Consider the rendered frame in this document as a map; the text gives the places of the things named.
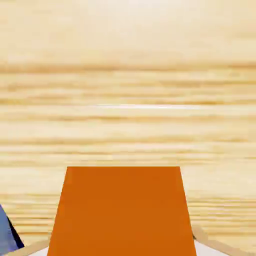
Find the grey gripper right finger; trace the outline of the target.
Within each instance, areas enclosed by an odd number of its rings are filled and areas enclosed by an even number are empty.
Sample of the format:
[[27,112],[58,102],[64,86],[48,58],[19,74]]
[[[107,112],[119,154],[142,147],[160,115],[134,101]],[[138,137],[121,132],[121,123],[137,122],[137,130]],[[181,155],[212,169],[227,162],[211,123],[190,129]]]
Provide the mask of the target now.
[[208,238],[198,225],[192,226],[196,256],[249,256],[249,253],[225,243]]

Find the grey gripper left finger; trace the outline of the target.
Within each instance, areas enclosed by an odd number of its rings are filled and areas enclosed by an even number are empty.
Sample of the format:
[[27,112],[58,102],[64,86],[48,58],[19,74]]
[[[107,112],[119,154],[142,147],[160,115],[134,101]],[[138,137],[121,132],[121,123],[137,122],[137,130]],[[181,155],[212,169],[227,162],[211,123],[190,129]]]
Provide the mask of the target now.
[[50,240],[43,240],[13,252],[7,253],[7,256],[47,256]]

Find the small blue cube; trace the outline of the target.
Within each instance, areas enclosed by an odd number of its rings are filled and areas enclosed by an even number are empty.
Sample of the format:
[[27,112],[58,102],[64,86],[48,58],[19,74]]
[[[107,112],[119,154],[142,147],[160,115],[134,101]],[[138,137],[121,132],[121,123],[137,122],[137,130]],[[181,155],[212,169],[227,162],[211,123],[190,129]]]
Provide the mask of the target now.
[[0,205],[0,256],[24,247],[24,243]]

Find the small orange cube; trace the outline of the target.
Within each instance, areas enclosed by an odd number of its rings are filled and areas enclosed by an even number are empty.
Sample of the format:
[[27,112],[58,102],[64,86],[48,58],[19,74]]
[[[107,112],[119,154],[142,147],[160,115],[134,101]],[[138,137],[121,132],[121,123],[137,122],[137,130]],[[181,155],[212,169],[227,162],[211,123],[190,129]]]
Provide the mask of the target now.
[[197,256],[178,166],[70,166],[47,256]]

